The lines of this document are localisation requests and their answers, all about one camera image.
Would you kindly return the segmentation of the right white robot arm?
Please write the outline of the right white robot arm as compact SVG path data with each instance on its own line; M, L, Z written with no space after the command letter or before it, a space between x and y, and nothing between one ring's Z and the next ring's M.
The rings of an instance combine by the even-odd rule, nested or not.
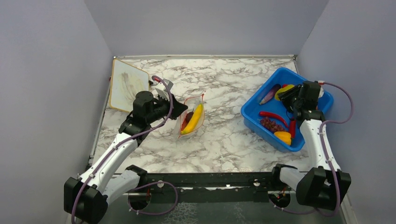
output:
M305 141L311 168L302 173L296 167L277 164L269 183L276 190L290 187L300 205L310 206L329 217L338 212L351 184L351 176L337 164L326 133L330 121L317 109L324 84L323 81L304 81L279 95L283 105L293 114Z

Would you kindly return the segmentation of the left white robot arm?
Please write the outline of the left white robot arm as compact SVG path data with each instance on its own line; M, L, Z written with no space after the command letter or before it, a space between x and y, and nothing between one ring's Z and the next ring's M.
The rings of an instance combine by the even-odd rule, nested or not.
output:
M97 224L106 214L108 206L124 193L144 191L147 171L135 165L113 178L121 163L154 130L151 124L177 119L188 106L176 100L173 94L160 93L157 98L149 91L136 95L133 109L121 124L119 132L106 152L78 178L70 177L64 184L64 210L71 214L74 224L79 219Z

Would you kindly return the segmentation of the yellow toy banana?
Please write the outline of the yellow toy banana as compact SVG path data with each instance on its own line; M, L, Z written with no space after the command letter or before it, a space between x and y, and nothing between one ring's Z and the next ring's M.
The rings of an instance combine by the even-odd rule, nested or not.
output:
M186 127L181 131L182 135L189 134L194 131L195 127L197 126L197 124L200 120L202 112L203 112L203 105L199 104L197 106L196 110L194 111L190 121L188 122Z

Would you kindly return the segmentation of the clear orange zip bag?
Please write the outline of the clear orange zip bag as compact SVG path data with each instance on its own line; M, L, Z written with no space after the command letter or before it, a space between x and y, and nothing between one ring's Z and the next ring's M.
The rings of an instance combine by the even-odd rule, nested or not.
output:
M178 139L191 137L202 125L205 118L204 93L187 98L188 107L177 119L175 134Z

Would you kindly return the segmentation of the yellow toy star fruit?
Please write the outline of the yellow toy star fruit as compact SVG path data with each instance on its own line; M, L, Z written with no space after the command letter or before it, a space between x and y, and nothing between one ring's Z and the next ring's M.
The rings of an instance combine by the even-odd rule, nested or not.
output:
M293 87L294 87L293 84L283 85L282 88L280 88L280 89L275 93L275 96L274 96L275 100L280 101L279 95L280 95L281 93L284 93L284 92L286 92L286 91L292 89Z

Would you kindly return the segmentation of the brown toy plum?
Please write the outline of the brown toy plum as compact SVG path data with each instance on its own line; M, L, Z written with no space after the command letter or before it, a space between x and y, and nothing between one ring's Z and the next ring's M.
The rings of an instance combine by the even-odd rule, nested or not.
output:
M194 112L189 112L189 113L186 114L186 116L185 116L185 118L184 118L184 120L182 122L182 125L181 125L181 131L184 130L185 127L188 125L188 123L190 122L190 119L192 118L193 114L194 114Z

